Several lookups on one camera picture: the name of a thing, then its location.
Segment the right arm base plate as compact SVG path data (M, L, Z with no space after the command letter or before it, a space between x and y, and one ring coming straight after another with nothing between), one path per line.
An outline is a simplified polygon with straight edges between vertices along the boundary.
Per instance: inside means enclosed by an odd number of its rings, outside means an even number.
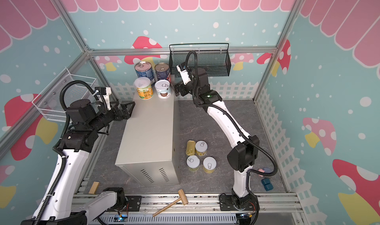
M246 195L243 198L235 194L219 195L219 205L221 211L259 211L258 198L256 195Z

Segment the dark blue chopped tomato can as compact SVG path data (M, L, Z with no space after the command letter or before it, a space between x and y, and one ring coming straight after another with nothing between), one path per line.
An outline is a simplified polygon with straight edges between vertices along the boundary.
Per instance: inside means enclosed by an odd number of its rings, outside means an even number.
M171 81L170 67L167 63L158 63L154 67L157 80L167 80Z

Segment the peach fruit can plastic lid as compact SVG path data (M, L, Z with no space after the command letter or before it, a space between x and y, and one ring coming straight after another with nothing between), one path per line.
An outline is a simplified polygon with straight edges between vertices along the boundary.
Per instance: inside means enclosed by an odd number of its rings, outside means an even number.
M134 81L138 96L142 100L148 100L153 96L151 81L148 77L139 77Z

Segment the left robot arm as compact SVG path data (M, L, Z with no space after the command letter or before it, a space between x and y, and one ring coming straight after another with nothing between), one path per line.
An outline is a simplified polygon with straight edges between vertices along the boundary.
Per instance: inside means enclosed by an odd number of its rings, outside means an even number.
M65 94L74 85L85 86L94 96L74 101L66 106ZM53 146L57 163L47 191L32 218L23 220L23 225L87 225L100 220L109 209L121 212L129 205L124 189L108 187L96 198L85 205L72 209L72 200L81 172L99 135L108 135L113 121L127 120L131 117L135 102L121 103L107 99L108 87L92 88L82 80L66 84L59 95L59 102L66 114L63 132Z

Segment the blue soup can pink lid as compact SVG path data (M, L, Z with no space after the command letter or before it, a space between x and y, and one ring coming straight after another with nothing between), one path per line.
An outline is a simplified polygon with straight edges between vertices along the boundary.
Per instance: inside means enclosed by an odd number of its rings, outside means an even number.
M147 77L152 85L155 84L154 72L150 62L142 61L136 63L134 69L138 77Z

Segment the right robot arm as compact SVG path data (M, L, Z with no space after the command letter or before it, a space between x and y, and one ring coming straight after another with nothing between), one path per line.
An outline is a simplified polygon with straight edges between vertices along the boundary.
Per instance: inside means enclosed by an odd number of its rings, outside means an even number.
M191 95L194 105L204 109L214 119L230 142L232 149L227 159L234 170L232 204L238 210L253 205L255 211L259 211L258 198L250 189L250 176L274 176L278 172L277 162L270 153L259 146L257 137L251 136L237 123L219 93L211 89L206 70L198 67L196 51L188 52L185 61L177 66L177 70L182 80L174 86L176 95ZM272 163L273 170L270 173L253 168L259 152Z

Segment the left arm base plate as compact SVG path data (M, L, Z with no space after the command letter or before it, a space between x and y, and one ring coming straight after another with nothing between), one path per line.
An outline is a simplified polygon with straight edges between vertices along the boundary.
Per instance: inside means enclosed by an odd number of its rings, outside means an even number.
M142 204L142 196L127 195L127 203L122 210L118 210L120 213L139 212Z

